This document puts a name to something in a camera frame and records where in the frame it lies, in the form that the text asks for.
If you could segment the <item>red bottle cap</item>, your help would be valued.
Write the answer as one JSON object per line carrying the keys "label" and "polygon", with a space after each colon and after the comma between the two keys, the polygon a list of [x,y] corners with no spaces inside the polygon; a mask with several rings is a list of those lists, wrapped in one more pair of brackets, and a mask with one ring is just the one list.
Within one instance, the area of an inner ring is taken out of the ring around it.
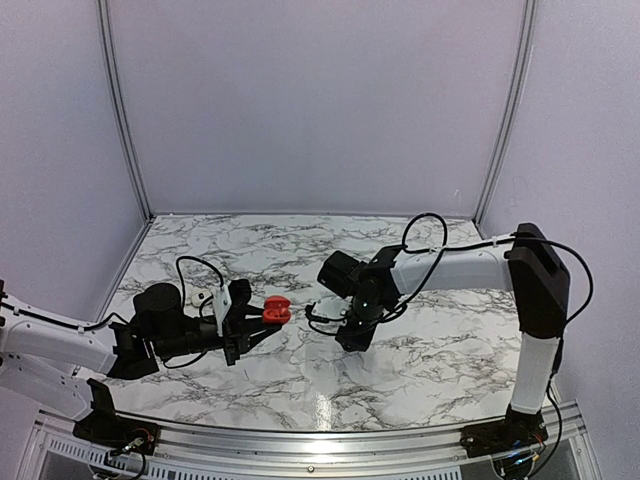
{"label": "red bottle cap", "polygon": [[268,297],[263,306],[262,322],[266,325],[284,325],[291,319],[291,301],[280,295]]}

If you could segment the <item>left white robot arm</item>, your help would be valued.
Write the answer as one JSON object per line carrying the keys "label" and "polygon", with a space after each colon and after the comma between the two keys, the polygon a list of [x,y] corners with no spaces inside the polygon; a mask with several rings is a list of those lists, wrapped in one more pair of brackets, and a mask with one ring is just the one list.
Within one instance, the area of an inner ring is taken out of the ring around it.
{"label": "left white robot arm", "polygon": [[176,357],[221,350],[233,365],[290,318],[290,301],[272,296],[251,305],[246,279],[217,289],[214,312],[189,317],[178,288],[157,283],[133,299],[134,315],[88,324],[33,308],[1,295],[1,384],[80,421],[106,445],[125,438],[126,423],[106,386],[72,377],[82,367],[108,378],[138,380]]}

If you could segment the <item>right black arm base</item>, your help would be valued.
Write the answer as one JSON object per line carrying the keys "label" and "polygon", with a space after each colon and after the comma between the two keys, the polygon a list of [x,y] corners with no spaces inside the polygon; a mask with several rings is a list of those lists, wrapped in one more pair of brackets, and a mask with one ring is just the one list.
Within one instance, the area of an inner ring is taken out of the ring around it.
{"label": "right black arm base", "polygon": [[547,439],[541,411],[524,414],[508,407],[503,419],[463,427],[460,445],[469,458],[476,458],[538,445]]}

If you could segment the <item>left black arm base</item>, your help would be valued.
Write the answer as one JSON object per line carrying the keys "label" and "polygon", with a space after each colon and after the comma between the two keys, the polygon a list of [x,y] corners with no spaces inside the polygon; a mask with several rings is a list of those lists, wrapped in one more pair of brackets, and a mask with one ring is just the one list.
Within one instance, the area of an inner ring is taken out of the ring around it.
{"label": "left black arm base", "polygon": [[94,379],[86,383],[91,393],[89,413],[74,422],[73,436],[109,447],[116,454],[136,451],[152,455],[157,445],[159,426],[117,414],[108,387]]}

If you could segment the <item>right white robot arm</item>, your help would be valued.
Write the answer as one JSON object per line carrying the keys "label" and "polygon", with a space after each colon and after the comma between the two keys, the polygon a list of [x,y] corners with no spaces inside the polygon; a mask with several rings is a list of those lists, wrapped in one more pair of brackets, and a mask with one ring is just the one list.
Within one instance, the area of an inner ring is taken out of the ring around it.
{"label": "right white robot arm", "polygon": [[312,326],[336,325],[346,351],[365,351],[378,325],[400,316],[426,291],[496,290],[515,303],[522,335],[510,413],[495,438],[515,448],[534,431],[533,415],[546,388],[568,320],[570,274],[554,246],[532,223],[515,233],[467,245],[411,250],[385,246],[369,261],[336,251],[323,263],[318,282],[332,296],[305,308]]}

